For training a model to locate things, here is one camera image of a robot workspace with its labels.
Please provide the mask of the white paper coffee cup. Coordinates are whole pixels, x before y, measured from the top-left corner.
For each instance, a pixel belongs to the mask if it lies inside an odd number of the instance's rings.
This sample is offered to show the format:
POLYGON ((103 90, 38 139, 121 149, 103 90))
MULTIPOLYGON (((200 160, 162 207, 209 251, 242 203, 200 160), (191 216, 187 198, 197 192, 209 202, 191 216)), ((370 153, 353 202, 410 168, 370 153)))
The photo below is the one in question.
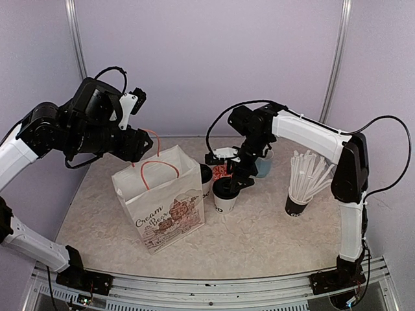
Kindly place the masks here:
POLYGON ((230 199, 230 200, 223 200, 223 199, 216 197, 214 194, 213 194, 213 197, 214 197, 215 210, 218 213, 229 214, 230 212, 233 211, 237 198, 230 199))

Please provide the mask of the white paper takeout bag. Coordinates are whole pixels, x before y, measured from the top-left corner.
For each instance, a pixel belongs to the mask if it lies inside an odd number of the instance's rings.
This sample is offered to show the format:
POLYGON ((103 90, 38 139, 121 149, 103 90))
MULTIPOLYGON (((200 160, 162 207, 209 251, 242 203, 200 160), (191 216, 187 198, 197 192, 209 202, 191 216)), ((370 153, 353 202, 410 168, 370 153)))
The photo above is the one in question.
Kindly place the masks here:
POLYGON ((178 145, 115 173, 112 182, 151 255, 205 224, 200 165, 178 145))

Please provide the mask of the black plastic cup lid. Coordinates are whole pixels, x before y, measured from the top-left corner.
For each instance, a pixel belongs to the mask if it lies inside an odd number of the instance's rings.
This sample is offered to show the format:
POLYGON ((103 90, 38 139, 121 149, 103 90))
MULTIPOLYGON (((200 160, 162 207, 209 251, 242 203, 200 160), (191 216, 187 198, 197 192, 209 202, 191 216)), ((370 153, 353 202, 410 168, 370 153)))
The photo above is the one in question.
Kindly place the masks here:
POLYGON ((202 164, 202 163, 200 164, 200 173, 201 173, 202 184, 210 182, 211 179, 213 178, 212 169, 209 166, 202 164))

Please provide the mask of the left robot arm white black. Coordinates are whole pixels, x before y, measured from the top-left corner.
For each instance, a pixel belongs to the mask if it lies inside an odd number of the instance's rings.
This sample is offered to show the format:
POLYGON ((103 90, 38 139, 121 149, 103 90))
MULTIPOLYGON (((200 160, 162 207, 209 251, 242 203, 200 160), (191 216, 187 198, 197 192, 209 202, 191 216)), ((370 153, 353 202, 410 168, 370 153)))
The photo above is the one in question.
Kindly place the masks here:
MULTIPOLYGON (((1 141, 1 188, 50 152, 61 152, 68 169, 82 168, 72 160, 90 154, 89 165, 105 154, 137 163, 151 149, 152 139, 129 125, 147 99, 135 88, 119 91, 98 78, 85 78, 64 104, 42 102, 18 121, 1 141)), ((64 273, 77 288, 91 281, 80 253, 29 229, 1 200, 1 245, 44 263, 50 270, 64 273)))

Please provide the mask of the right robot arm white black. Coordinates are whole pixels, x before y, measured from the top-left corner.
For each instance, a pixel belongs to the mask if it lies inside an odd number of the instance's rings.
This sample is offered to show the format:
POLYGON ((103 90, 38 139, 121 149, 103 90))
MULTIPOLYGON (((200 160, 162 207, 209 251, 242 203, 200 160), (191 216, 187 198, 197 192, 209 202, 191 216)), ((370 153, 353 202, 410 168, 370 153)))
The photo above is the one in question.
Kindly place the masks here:
POLYGON ((361 133, 343 133, 276 102, 264 100, 263 104, 255 110, 244 102, 229 108, 228 124, 245 138, 235 155, 239 161, 232 157, 227 160, 228 172, 232 174, 230 192, 254 184, 255 161, 265 146, 278 138, 294 141, 336 165, 331 192, 340 207, 341 243, 331 280, 335 286, 344 288, 360 273, 364 258, 363 197, 369 173, 366 139, 361 133))

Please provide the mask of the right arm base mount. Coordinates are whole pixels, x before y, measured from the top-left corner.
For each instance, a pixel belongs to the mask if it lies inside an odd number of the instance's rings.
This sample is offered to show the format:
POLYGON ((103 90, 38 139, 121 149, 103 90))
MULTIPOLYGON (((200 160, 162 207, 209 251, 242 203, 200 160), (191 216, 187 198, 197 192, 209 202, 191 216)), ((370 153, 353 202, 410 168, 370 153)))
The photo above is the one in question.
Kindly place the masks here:
POLYGON ((314 295, 326 294, 357 286, 366 282, 362 270, 351 276, 346 270, 319 271, 309 276, 314 295))

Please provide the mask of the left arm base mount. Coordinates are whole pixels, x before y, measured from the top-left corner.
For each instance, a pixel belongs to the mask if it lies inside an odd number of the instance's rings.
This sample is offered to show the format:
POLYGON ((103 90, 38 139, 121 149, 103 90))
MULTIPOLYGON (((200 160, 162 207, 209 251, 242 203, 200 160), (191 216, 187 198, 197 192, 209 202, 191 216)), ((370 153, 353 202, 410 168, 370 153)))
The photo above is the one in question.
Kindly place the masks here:
POLYGON ((65 271, 57 275, 56 282, 68 288, 108 296, 113 276, 88 270, 82 272, 65 271))

